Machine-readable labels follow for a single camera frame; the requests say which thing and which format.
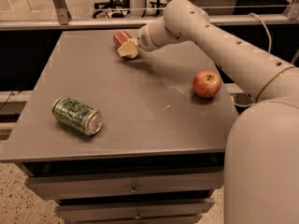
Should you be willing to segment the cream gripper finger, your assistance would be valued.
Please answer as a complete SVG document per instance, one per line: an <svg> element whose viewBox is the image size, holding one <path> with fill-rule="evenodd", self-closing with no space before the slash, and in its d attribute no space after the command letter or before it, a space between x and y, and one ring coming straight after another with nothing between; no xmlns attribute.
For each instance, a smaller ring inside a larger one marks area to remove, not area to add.
<svg viewBox="0 0 299 224"><path fill-rule="evenodd" d="M117 52L123 58L134 59L139 53L138 43L133 38L129 38L117 48Z"/></svg>

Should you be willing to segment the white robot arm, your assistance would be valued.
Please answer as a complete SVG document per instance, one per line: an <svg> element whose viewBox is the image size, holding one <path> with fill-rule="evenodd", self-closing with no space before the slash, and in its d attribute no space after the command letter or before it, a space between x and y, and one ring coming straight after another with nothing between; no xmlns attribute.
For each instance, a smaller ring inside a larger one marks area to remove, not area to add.
<svg viewBox="0 0 299 224"><path fill-rule="evenodd" d="M299 68L211 24L203 9L172 0L125 57L190 40L253 101L229 132L224 163L225 224L299 224Z"/></svg>

